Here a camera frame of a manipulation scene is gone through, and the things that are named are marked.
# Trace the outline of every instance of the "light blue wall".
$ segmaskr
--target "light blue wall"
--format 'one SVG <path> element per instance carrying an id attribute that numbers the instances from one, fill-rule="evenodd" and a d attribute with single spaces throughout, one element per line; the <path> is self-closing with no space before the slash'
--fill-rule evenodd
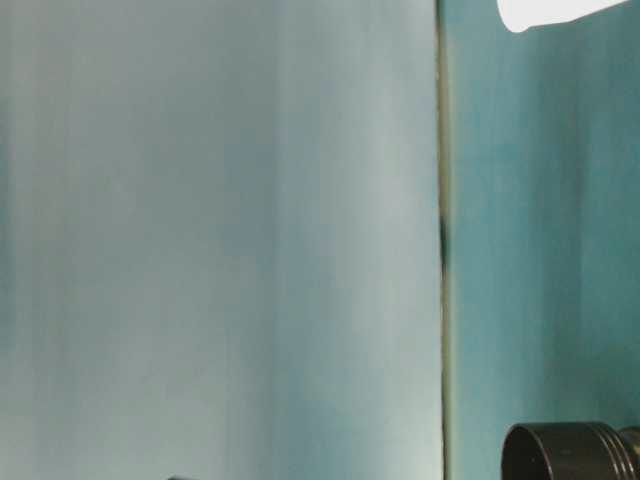
<path id="1" fill-rule="evenodd" d="M 270 478 L 275 3 L 0 5 L 0 476 Z"/>
<path id="2" fill-rule="evenodd" d="M 435 480 L 434 5 L 281 5 L 274 478 Z"/>
<path id="3" fill-rule="evenodd" d="M 439 478 L 430 2 L 0 0 L 0 476 Z"/>
<path id="4" fill-rule="evenodd" d="M 440 4 L 451 168 L 450 473 L 519 421 L 640 421 L 640 4 L 513 35 Z"/>

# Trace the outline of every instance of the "lamp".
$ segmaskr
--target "lamp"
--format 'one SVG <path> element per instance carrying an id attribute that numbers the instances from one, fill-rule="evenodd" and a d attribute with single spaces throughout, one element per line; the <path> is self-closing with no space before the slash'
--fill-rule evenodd
<path id="1" fill-rule="evenodd" d="M 530 27 L 571 22 L 628 0 L 498 0 L 506 27 L 514 33 Z"/>

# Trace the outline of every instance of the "wall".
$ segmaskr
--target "wall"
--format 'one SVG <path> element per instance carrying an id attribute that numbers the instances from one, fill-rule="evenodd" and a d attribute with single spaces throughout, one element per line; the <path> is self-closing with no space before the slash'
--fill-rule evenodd
<path id="1" fill-rule="evenodd" d="M 431 2 L 281 4 L 275 475 L 442 475 Z"/>
<path id="2" fill-rule="evenodd" d="M 512 35 L 445 0 L 449 460 L 499 478 L 520 421 L 640 421 L 637 2 Z"/>
<path id="3" fill-rule="evenodd" d="M 0 476 L 268 478 L 274 2 L 0 5 Z"/>
<path id="4" fill-rule="evenodd" d="M 433 4 L 0 9 L 0 475 L 441 476 Z"/>

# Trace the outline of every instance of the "white light fixture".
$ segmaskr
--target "white light fixture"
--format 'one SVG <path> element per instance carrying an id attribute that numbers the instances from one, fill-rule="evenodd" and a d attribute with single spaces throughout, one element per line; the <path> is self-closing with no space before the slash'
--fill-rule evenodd
<path id="1" fill-rule="evenodd" d="M 498 0 L 502 21 L 514 33 L 571 22 L 628 0 Z"/>

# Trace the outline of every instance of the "black object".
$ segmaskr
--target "black object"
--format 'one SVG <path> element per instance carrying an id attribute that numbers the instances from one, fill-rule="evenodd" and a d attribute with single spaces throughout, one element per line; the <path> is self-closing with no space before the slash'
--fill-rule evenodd
<path id="1" fill-rule="evenodd" d="M 640 480 L 640 428 L 516 425 L 502 449 L 502 480 Z"/>

